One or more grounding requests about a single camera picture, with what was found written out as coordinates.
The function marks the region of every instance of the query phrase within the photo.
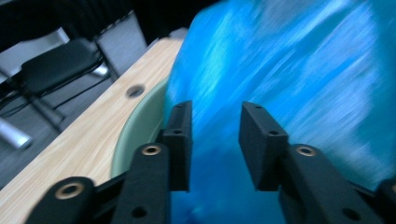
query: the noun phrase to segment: chair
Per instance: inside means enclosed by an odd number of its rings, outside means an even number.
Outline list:
[[[2,49],[9,47],[9,43],[18,43],[22,40],[32,39],[32,37],[37,38],[39,35],[46,35],[49,31],[52,32],[59,27],[63,27],[69,37],[72,38],[70,42],[24,63],[21,66],[21,71],[12,78],[20,94],[57,132],[60,133],[62,129],[59,123],[50,118],[47,109],[51,109],[62,121],[65,115],[56,110],[58,106],[93,88],[109,77],[113,80],[118,78],[117,71],[106,58],[97,40],[105,29],[124,18],[132,10],[130,6],[125,6],[125,2],[125,0],[114,2],[107,0],[15,1],[15,3],[11,2],[3,7],[3,10],[0,10],[3,12],[0,13],[0,19],[5,21],[0,22],[2,23],[0,24],[0,31],[12,28],[11,30],[14,32],[13,35],[7,35],[7,32],[5,32],[5,35],[1,37],[4,38],[4,43],[7,43],[2,45]],[[117,13],[107,13],[106,15],[111,16],[110,19],[108,17],[98,19],[92,16],[105,15],[101,13],[102,11],[116,11]],[[105,78],[87,90],[77,93],[56,106],[52,106],[41,99],[44,95],[89,74],[103,63],[106,64],[108,73]]]
[[[102,63],[106,63],[109,72],[88,89],[78,92],[56,106],[51,106],[41,99],[42,96],[89,74]],[[97,86],[109,77],[116,80],[118,75],[106,60],[104,54],[101,53],[101,50],[88,40],[78,38],[27,61],[21,66],[21,71],[13,77],[13,80],[17,83],[21,95],[32,105],[35,111],[60,133],[62,131],[60,126],[48,116],[42,105],[51,109],[63,120],[65,115],[58,112],[57,107]]]

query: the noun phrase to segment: gray floor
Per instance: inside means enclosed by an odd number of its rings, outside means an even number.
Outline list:
[[[181,29],[173,32],[171,36],[183,38],[186,32],[185,29]],[[120,74],[123,74],[148,49],[134,14],[104,33],[100,43],[107,57]],[[98,78],[99,77],[96,76],[85,76],[63,89],[46,96],[45,100],[52,105],[56,105],[67,98],[67,96],[73,95],[74,92],[91,86]],[[66,128],[88,108],[90,104],[111,85],[111,83],[110,80],[107,80],[71,102],[60,106],[59,110],[67,116],[62,122],[63,128]],[[17,100],[0,111],[0,113],[22,103],[22,100]],[[29,105],[15,115],[3,119],[32,136],[33,144],[27,149],[15,149],[0,139],[0,186],[5,186],[58,136],[48,123],[38,116]]]

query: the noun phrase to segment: blue plastic bag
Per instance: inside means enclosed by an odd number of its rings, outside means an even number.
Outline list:
[[[191,191],[173,223],[282,223],[276,193],[255,191],[238,145],[243,101],[264,106],[291,143],[321,149],[374,189],[396,173],[393,1],[230,0],[202,11],[166,93],[193,101]]]

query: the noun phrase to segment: light wood surface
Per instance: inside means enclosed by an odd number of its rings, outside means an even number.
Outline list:
[[[69,176],[107,181],[120,131],[138,102],[169,75],[181,40],[162,39],[0,191],[0,223],[23,223],[47,189]],[[144,85],[131,99],[126,91]]]

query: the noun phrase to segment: chair leg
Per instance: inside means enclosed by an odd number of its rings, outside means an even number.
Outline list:
[[[35,99],[33,99],[33,97],[30,96],[26,96],[23,95],[24,98],[27,100],[27,102],[32,105],[33,109],[44,119],[46,120],[49,125],[57,132],[57,133],[61,133],[63,130],[61,129],[61,127],[56,124],[47,114],[46,112],[39,106],[37,105]]]
[[[47,101],[40,99],[37,97],[37,100],[40,102],[40,104],[44,105],[46,108],[50,109],[53,113],[55,113],[56,115],[59,116],[59,118],[61,118],[61,120],[66,119],[66,115],[64,115],[63,113],[61,113],[60,111],[58,111],[56,108],[56,106],[52,106],[50,105]]]

